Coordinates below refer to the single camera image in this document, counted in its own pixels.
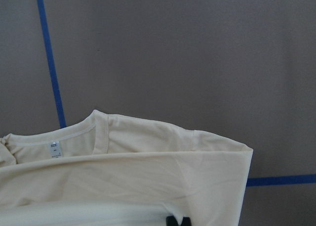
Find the beige long-sleeve printed shirt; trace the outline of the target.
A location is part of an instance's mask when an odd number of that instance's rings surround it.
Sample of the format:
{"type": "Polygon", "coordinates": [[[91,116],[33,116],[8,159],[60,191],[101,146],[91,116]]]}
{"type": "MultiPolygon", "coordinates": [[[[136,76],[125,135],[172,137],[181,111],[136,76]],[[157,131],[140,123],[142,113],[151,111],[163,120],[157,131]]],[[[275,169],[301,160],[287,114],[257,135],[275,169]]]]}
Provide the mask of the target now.
{"type": "Polygon", "coordinates": [[[3,226],[236,226],[253,150],[213,133],[93,111],[0,140],[3,226]]]}

